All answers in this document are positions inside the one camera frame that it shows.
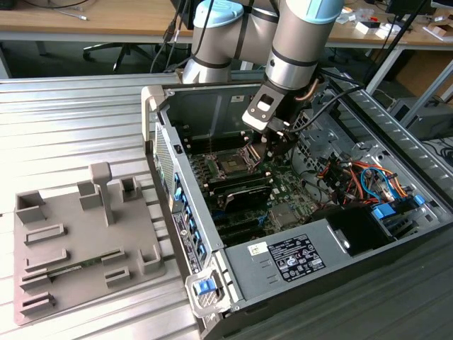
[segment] power supply label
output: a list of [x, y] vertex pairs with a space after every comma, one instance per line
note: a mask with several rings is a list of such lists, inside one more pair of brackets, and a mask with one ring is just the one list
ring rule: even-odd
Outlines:
[[268, 246], [283, 280], [294, 281], [325, 268], [306, 234]]

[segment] blue clip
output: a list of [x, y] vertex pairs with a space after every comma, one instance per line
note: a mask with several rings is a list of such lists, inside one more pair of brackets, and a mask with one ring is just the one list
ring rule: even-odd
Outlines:
[[206, 257], [206, 249], [205, 249], [205, 246], [201, 244], [201, 245], [198, 247], [198, 250], [199, 250], [199, 252], [200, 252], [200, 257], [201, 257], [201, 259], [204, 260], [205, 257]]
[[426, 202], [425, 199], [421, 195], [415, 195], [413, 197], [413, 199], [418, 205], [423, 205]]
[[189, 229], [190, 229], [190, 232], [193, 233], [193, 231], [195, 230], [196, 226], [195, 226], [195, 221], [193, 220], [193, 218], [191, 218], [189, 220]]
[[173, 196], [175, 200], [180, 200], [181, 195], [183, 194], [183, 189], [181, 187], [176, 189], [175, 195]]
[[197, 295], [204, 295], [211, 292], [214, 292], [217, 287], [215, 286], [214, 279], [208, 278], [194, 284], [195, 292]]
[[396, 214], [396, 211], [390, 206], [389, 203], [378, 205], [373, 209], [374, 214], [380, 220], [384, 219], [385, 217], [391, 216]]
[[198, 230], [195, 232], [195, 240], [194, 240], [194, 243], [197, 244], [198, 241], [201, 240], [201, 236], [200, 236], [200, 232], [198, 232]]

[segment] table leg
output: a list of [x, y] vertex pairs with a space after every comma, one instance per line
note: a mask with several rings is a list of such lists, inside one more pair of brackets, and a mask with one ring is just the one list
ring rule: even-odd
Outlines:
[[443, 101], [448, 101], [453, 96], [453, 84], [440, 96]]
[[374, 91], [376, 91], [377, 87], [384, 79], [384, 77], [387, 75], [387, 73], [389, 73], [391, 67], [394, 65], [395, 61], [398, 59], [402, 52], [403, 49], [397, 47], [395, 47], [395, 49], [391, 51], [390, 55], [387, 57], [382, 66], [377, 70], [373, 79], [371, 79], [371, 82], [368, 84], [367, 92], [369, 94], [373, 94]]
[[422, 96], [415, 102], [415, 104], [412, 106], [409, 112], [407, 112], [407, 114], [404, 116], [404, 119], [401, 121], [401, 124], [403, 124], [403, 126], [409, 124], [412, 121], [418, 110], [420, 110], [423, 106], [426, 105], [426, 103], [432, 98], [432, 95], [434, 95], [437, 92], [437, 90], [448, 78], [450, 78], [452, 74], [453, 74], [453, 60], [447, 65], [447, 67], [445, 67], [445, 69], [438, 76], [438, 78], [434, 80], [431, 86], [428, 87], [425, 93], [422, 94]]
[[36, 47], [38, 48], [38, 52], [40, 55], [47, 55], [47, 51], [45, 49], [45, 45], [43, 41], [37, 41]]
[[5, 57], [3, 56], [3, 52], [0, 49], [0, 79], [8, 78], [11, 78], [11, 73], [9, 71]]

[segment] aluminum profile table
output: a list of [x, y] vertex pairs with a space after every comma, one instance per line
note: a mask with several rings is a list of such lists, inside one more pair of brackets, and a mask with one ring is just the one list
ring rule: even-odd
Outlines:
[[[17, 79], [0, 84], [0, 337], [5, 339], [198, 340], [183, 280], [149, 173], [140, 135], [140, 91], [167, 75]], [[44, 197], [76, 191], [90, 163], [108, 161], [114, 179], [144, 188], [167, 273], [22, 327], [13, 322], [13, 192]]]
[[[141, 149], [140, 90], [174, 82], [174, 75], [160, 74], [0, 83], [0, 339], [200, 339]], [[387, 119], [385, 110], [364, 91], [354, 98], [376, 119]], [[417, 151], [426, 151], [411, 150], [414, 157]], [[41, 188], [45, 197], [75, 191], [74, 182], [84, 178], [87, 165], [100, 160], [111, 162], [113, 176], [135, 175], [145, 188], [168, 273], [18, 327], [12, 304], [12, 191]], [[436, 169], [430, 169], [433, 176]], [[451, 339], [452, 283], [453, 231], [449, 231], [391, 266], [229, 340]]]

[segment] barcode sticker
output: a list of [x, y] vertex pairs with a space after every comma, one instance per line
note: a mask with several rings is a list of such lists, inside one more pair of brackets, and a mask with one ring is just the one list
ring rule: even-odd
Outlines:
[[268, 251], [268, 244], [266, 242], [261, 242], [257, 244], [252, 244], [248, 246], [248, 251], [250, 252], [251, 256], [255, 256], [258, 254], [262, 254]]

